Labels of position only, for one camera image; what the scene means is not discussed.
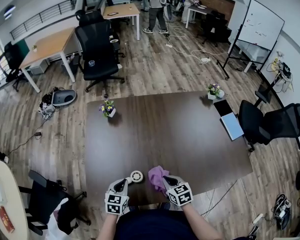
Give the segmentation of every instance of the white flower pot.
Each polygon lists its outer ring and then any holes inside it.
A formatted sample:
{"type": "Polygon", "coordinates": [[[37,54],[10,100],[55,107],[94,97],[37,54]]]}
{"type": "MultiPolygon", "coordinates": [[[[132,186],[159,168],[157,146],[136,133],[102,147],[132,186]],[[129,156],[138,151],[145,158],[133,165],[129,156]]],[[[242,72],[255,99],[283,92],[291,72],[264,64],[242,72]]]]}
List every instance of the white flower pot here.
{"type": "Polygon", "coordinates": [[[108,115],[108,117],[112,118],[116,113],[116,108],[114,108],[111,113],[108,115]]]}
{"type": "Polygon", "coordinates": [[[222,99],[225,96],[225,92],[220,90],[220,92],[216,95],[219,99],[222,99]]]}
{"type": "Polygon", "coordinates": [[[215,100],[217,97],[215,95],[210,94],[210,91],[208,92],[208,99],[209,100],[215,100]]]}

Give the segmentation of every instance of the metal railing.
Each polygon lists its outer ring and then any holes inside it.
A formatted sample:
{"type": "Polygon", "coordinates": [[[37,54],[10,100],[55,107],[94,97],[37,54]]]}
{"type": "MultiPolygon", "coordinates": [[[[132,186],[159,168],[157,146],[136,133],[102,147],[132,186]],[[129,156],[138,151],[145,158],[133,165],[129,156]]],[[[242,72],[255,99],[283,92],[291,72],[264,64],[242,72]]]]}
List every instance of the metal railing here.
{"type": "Polygon", "coordinates": [[[13,40],[16,40],[18,37],[22,36],[32,28],[48,21],[55,16],[74,10],[76,7],[76,1],[77,0],[66,0],[34,15],[10,32],[13,40]]]}

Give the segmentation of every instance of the wooden floor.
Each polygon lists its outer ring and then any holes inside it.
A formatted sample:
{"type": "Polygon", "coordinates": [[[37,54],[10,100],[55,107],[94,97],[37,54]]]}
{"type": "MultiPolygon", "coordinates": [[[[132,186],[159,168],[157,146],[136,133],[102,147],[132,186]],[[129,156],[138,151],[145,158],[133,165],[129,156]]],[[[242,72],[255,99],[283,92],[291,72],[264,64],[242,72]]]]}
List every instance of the wooden floor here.
{"type": "MultiPolygon", "coordinates": [[[[121,58],[123,66],[118,74],[126,77],[125,84],[118,81],[109,83],[109,98],[121,98],[159,93],[207,92],[210,83],[218,83],[226,93],[226,99],[235,112],[239,111],[241,101],[256,101],[254,94],[261,83],[260,77],[253,71],[248,73],[226,67],[230,79],[225,76],[216,60],[210,56],[211,62],[202,64],[196,58],[176,52],[166,46],[168,40],[158,33],[158,26],[153,34],[142,32],[148,26],[148,14],[140,15],[140,41],[136,40],[136,29],[131,24],[121,24],[121,50],[126,58],[121,58]]],[[[185,37],[171,37],[171,43],[179,51],[189,54],[192,50],[206,50],[225,60],[228,44],[215,47],[207,42],[201,45],[201,39],[196,38],[198,28],[190,24],[185,29],[180,22],[170,23],[172,35],[181,35],[172,25],[181,27],[185,37]]],[[[194,52],[199,58],[207,55],[194,52]]],[[[244,67],[233,61],[233,67],[244,67]]],[[[19,92],[11,86],[0,91],[0,150],[9,153],[20,143],[24,143],[42,124],[41,115],[37,113],[38,105],[44,94],[53,87],[72,88],[77,92],[77,99],[68,107],[56,112],[40,129],[42,138],[31,139],[26,145],[10,154],[9,166],[20,186],[30,187],[28,178],[30,169],[55,181],[61,179],[72,195],[86,189],[85,178],[85,129],[87,103],[101,100],[103,89],[96,85],[89,93],[85,87],[90,82],[84,81],[83,74],[78,71],[76,82],[62,72],[61,63],[53,63],[45,74],[36,77],[36,84],[41,89],[38,94],[29,83],[22,83],[19,92]]],[[[273,98],[270,104],[264,104],[262,111],[278,109],[279,103],[273,98]]],[[[271,240],[273,237],[288,236],[298,222],[300,208],[297,207],[298,192],[294,187],[294,178],[300,170],[300,155],[295,139],[275,139],[269,145],[257,145],[256,151],[250,156],[253,173],[238,180],[225,198],[208,214],[207,220],[220,231],[227,240],[246,236],[251,228],[253,219],[260,213],[272,217],[271,209],[280,193],[287,195],[292,202],[292,216],[286,230],[278,231],[271,222],[262,220],[258,239],[271,240]],[[243,185],[247,192],[249,204],[243,185]]],[[[212,189],[194,197],[194,206],[201,214],[215,205],[233,182],[212,189]]],[[[95,239],[105,218],[104,207],[96,207],[83,202],[82,211],[86,212],[92,221],[90,227],[80,223],[73,232],[73,238],[79,240],[95,239]]],[[[31,233],[31,239],[43,239],[31,233]]]]}

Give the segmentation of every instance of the forearm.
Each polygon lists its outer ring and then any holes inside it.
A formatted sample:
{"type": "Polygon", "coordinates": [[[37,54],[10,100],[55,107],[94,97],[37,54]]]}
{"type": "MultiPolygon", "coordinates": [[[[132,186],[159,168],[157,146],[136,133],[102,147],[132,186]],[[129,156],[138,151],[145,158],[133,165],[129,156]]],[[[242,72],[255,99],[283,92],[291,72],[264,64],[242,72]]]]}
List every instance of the forearm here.
{"type": "Polygon", "coordinates": [[[199,240],[222,240],[218,233],[200,214],[188,203],[181,207],[193,233],[199,240]]]}
{"type": "Polygon", "coordinates": [[[113,240],[116,233],[118,215],[108,214],[97,240],[113,240]]]}

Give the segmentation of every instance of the table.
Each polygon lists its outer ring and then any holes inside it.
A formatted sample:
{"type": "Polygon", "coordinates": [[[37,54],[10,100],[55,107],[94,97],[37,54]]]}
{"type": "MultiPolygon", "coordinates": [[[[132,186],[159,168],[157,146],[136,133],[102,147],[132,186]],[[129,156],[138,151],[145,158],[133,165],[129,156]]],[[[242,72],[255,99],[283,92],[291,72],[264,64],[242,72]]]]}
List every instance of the table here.
{"type": "Polygon", "coordinates": [[[188,10],[188,15],[186,17],[186,24],[185,24],[185,28],[187,29],[188,28],[188,24],[189,24],[189,18],[190,18],[190,12],[193,11],[193,19],[196,18],[196,13],[200,13],[200,14],[204,14],[204,15],[207,15],[209,13],[211,13],[214,9],[212,8],[205,8],[204,10],[203,9],[199,9],[197,6],[195,5],[191,5],[189,7],[189,10],[188,10]]]}
{"type": "Polygon", "coordinates": [[[137,9],[134,3],[126,3],[126,4],[118,4],[113,6],[107,6],[103,12],[103,18],[106,20],[124,18],[124,17],[132,17],[132,26],[135,25],[136,17],[136,39],[140,40],[140,26],[139,26],[139,14],[140,11],[137,9]]]}
{"type": "Polygon", "coordinates": [[[118,4],[130,4],[130,0],[112,0],[114,5],[118,5],[118,4]]]}
{"type": "Polygon", "coordinates": [[[109,185],[143,173],[128,188],[129,205],[166,202],[148,179],[158,165],[187,181],[194,195],[233,182],[252,166],[243,137],[231,141],[206,91],[114,99],[116,114],[105,118],[102,101],[88,103],[85,174],[89,202],[104,205],[109,185]]]}
{"type": "Polygon", "coordinates": [[[2,161],[0,161],[0,182],[7,200],[4,208],[15,228],[14,232],[8,233],[0,219],[0,230],[9,240],[27,240],[29,229],[19,187],[12,171],[2,161]]]}
{"type": "MultiPolygon", "coordinates": [[[[28,54],[25,56],[19,68],[22,70],[23,74],[28,79],[29,83],[32,85],[32,87],[36,90],[37,93],[40,92],[40,89],[38,88],[38,86],[33,81],[33,79],[28,74],[25,68],[30,66],[34,62],[45,60],[53,55],[59,54],[61,56],[66,71],[68,72],[72,82],[74,83],[76,81],[75,76],[72,73],[71,68],[67,62],[67,58],[64,52],[68,41],[70,40],[71,36],[74,34],[75,34],[75,28],[70,27],[65,30],[48,35],[38,40],[35,43],[35,45],[37,46],[37,52],[34,52],[31,49],[28,52],[28,54]]],[[[81,47],[78,40],[76,44],[77,44],[78,53],[79,55],[81,55],[81,47]]]]}

